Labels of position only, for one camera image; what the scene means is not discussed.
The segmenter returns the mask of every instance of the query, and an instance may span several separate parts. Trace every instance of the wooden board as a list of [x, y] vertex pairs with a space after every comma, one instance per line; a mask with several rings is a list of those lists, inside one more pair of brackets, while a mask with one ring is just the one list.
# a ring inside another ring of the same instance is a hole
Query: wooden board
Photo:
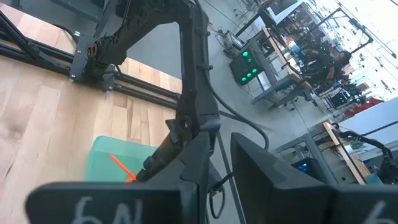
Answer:
[[333, 141], [333, 143], [337, 146], [336, 148], [337, 148], [338, 152], [343, 156], [343, 159], [346, 162], [346, 165], [353, 173], [355, 179], [358, 181], [358, 183], [365, 184], [362, 177], [367, 177], [368, 175], [370, 175], [370, 172], [368, 171], [366, 166], [363, 164], [363, 162], [359, 159], [359, 156], [357, 156], [357, 153], [348, 154], [343, 149], [343, 146], [340, 146], [338, 137], [333, 132], [334, 127], [330, 123], [324, 122], [323, 127], [326, 129], [326, 131], [329, 134], [329, 136], [331, 137], [331, 140]]
[[[74, 53], [57, 27], [6, 5], [0, 10], [31, 39]], [[0, 57], [0, 223], [26, 223], [24, 200], [38, 185], [82, 180], [97, 136], [158, 146], [175, 111], [117, 92], [70, 83], [68, 78]], [[181, 82], [126, 59], [124, 73], [180, 92]]]
[[[282, 52], [280, 51], [280, 48], [277, 45], [277, 42], [274, 37], [272, 37], [266, 27], [262, 28], [263, 32], [265, 33], [266, 37], [269, 39], [269, 42], [271, 43], [272, 47], [274, 48], [275, 52], [277, 53], [280, 61], [282, 64], [287, 65], [288, 62], [286, 61], [286, 58], [282, 55]], [[287, 70], [288, 76], [290, 76], [293, 80], [296, 82], [301, 82], [302, 78], [297, 72], [292, 70], [289, 66], [286, 66], [285, 69]], [[310, 90], [312, 87], [308, 82], [304, 82], [302, 84], [306, 89]]]

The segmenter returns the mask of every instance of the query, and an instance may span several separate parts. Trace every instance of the teal container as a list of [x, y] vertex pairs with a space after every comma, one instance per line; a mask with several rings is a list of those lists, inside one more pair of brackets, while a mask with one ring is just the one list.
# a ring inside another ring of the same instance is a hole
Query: teal container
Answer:
[[85, 181], [124, 182], [129, 175], [109, 156], [114, 155], [133, 174], [156, 148], [120, 139], [98, 136], [88, 154]]

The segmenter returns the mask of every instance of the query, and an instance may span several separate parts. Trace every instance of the metal bracket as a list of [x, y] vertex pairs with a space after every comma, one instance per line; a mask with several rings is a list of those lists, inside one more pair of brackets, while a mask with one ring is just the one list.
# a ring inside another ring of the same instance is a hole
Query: metal bracket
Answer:
[[84, 67], [87, 62], [86, 47], [88, 44], [92, 44], [96, 38], [87, 37], [80, 34], [79, 41], [76, 46], [75, 56], [73, 58], [72, 67], [70, 69], [69, 78], [78, 82], [91, 85], [95, 88], [102, 90], [112, 91], [114, 86], [115, 67], [109, 65], [103, 75], [103, 79], [100, 81], [93, 81], [91, 77], [84, 74]]

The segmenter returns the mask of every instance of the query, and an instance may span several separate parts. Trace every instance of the gray floor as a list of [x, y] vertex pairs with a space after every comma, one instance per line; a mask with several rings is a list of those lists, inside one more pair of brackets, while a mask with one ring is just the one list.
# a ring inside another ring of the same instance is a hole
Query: gray floor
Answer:
[[[223, 30], [234, 30], [240, 21], [235, 18], [233, 9], [239, 8], [236, 0], [209, 0], [218, 10], [208, 2], [200, 0], [203, 9], [207, 13], [215, 29], [222, 27]], [[86, 34], [93, 34], [95, 24], [73, 12], [70, 12], [50, 0], [21, 0], [21, 10], [39, 19], [53, 24], [60, 24], [71, 30], [77, 30]], [[105, 32], [115, 31], [121, 23], [121, 19], [115, 15], [111, 16]], [[268, 111], [266, 102], [259, 102], [252, 105], [252, 96], [247, 94], [247, 87], [239, 87], [232, 79], [231, 71], [228, 67], [230, 59], [224, 56], [223, 48], [212, 34], [209, 39], [209, 58], [214, 66], [211, 71], [211, 83], [220, 97], [236, 111], [245, 115], [250, 120], [268, 127], [265, 131], [270, 140], [270, 150], [289, 142], [308, 131], [314, 124], [322, 121], [325, 115], [313, 107], [311, 103], [305, 102], [302, 98], [296, 102], [297, 110], [289, 111], [288, 108], [281, 108]], [[128, 57], [136, 59], [142, 63], [150, 65], [169, 75], [177, 78], [181, 77], [180, 71], [180, 40], [178, 25], [176, 23], [166, 24], [156, 27], [152, 32], [141, 39], [136, 45], [128, 50]], [[255, 88], [258, 86], [256, 81], [250, 83]], [[222, 117], [221, 137], [227, 150], [227, 157], [230, 161], [229, 141], [232, 132], [239, 132], [249, 139], [264, 145], [264, 140], [250, 126], [238, 121]], [[221, 175], [226, 175], [220, 149], [217, 146], [216, 152], [211, 158]], [[219, 220], [211, 223], [239, 223], [236, 209], [229, 184], [226, 184], [227, 203], [223, 216]]]

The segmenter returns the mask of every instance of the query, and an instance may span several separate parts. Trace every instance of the desk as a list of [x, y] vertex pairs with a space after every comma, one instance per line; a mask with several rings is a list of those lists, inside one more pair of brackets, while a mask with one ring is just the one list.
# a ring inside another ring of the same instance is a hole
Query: desk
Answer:
[[[274, 49], [274, 52], [276, 52], [279, 60], [282, 62], [283, 65], [287, 65], [288, 61], [282, 54], [281, 49], [278, 46], [277, 41], [275, 38], [271, 37], [269, 31], [264, 27], [262, 29], [262, 32], [260, 32], [262, 35], [265, 35], [269, 43], [271, 44], [272, 48]], [[285, 66], [284, 69], [287, 71], [287, 75], [282, 78], [281, 80], [277, 81], [275, 75], [272, 72], [268, 72], [266, 69], [264, 69], [268, 80], [270, 81], [271, 87], [264, 90], [263, 93], [255, 97], [255, 99], [252, 100], [252, 104], [257, 103], [258, 101], [265, 99], [267, 101], [270, 101], [272, 103], [272, 106], [270, 109], [274, 109], [279, 107], [280, 105], [283, 105], [291, 100], [293, 100], [296, 96], [301, 94], [305, 90], [310, 90], [311, 85], [308, 82], [303, 82], [303, 79], [301, 76], [295, 71], [292, 70], [289, 66]], [[290, 90], [283, 98], [278, 99], [275, 97], [277, 92], [280, 92], [281, 90], [286, 90], [287, 87], [290, 87], [292, 85], [295, 85], [293, 90]]]
[[359, 184], [365, 184], [364, 178], [370, 175], [370, 172], [366, 168], [366, 166], [363, 164], [361, 159], [359, 158], [358, 154], [356, 152], [348, 154], [347, 151], [344, 148], [344, 145], [341, 144], [341, 140], [334, 134], [333, 132], [334, 127], [327, 122], [322, 123], [321, 128], [316, 129], [308, 134], [303, 135], [302, 137], [299, 137], [297, 139], [294, 139], [291, 142], [288, 142], [284, 144], [281, 147], [278, 147], [275, 152], [282, 152], [284, 150], [287, 150], [289, 148], [293, 148], [296, 145], [301, 144], [302, 142], [305, 142], [305, 145], [307, 146], [308, 150], [311, 151], [313, 154], [314, 159], [318, 160], [320, 165], [324, 167], [324, 172], [330, 174], [330, 168], [328, 166], [327, 161], [325, 158], [322, 156], [320, 152], [320, 149], [318, 148], [317, 144], [315, 143], [314, 138], [319, 139], [318, 136], [326, 133], [325, 137], [329, 137], [331, 139], [331, 144], [329, 146], [335, 146], [338, 152], [342, 155], [342, 160], [345, 162], [347, 168], [349, 171], [352, 173], [354, 176], [355, 180]]
[[[27, 37], [74, 54], [53, 25], [0, 4]], [[117, 92], [103, 92], [0, 56], [0, 223], [26, 223], [24, 200], [38, 185], [82, 180], [94, 139], [105, 135], [158, 146], [175, 111]], [[179, 79], [127, 58], [121, 70], [181, 92]]]

